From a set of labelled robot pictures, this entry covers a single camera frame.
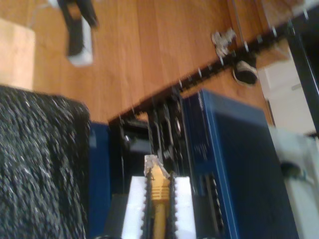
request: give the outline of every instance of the cable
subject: cable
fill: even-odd
[[[38,10],[45,9],[47,7],[50,7],[50,6],[51,6],[51,4],[49,4],[49,3],[44,3],[44,4],[36,6],[35,9],[33,10],[31,21],[29,22],[27,27],[28,28],[32,28],[33,27],[33,25],[35,23],[35,16],[36,16],[36,13],[37,13]]]

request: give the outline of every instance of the hardwood floor plank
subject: hardwood floor plank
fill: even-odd
[[[138,0],[138,20],[144,90],[151,95],[164,86],[154,1]]]
[[[144,95],[137,0],[118,4],[119,80],[122,108],[137,104]]]

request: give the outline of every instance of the white wall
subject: white wall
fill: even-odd
[[[270,103],[276,127],[306,134],[315,125],[292,59],[258,70],[265,99]]]

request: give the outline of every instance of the white foam block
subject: white foam block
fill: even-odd
[[[125,211],[122,239],[139,239],[142,236],[146,200],[146,177],[132,177]]]
[[[178,239],[196,239],[196,228],[189,177],[175,178],[175,235]]]

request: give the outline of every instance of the wooden floor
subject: wooden floor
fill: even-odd
[[[45,0],[0,2],[0,17],[27,25]],[[93,0],[94,63],[73,67],[65,57],[61,12],[37,11],[34,89],[84,102],[93,121],[107,122],[188,72],[217,58],[210,34],[231,26],[226,0]],[[262,108],[260,84],[238,85],[227,70],[202,85]]]

